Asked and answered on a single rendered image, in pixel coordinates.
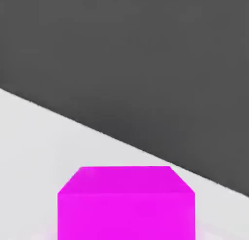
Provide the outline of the small magenta cube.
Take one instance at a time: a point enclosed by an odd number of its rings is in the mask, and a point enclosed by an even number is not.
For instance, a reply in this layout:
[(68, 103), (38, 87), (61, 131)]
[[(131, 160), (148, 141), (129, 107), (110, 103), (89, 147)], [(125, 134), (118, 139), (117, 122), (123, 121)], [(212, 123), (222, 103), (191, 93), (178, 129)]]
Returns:
[(195, 193), (168, 166), (81, 167), (57, 195), (57, 240), (196, 240)]

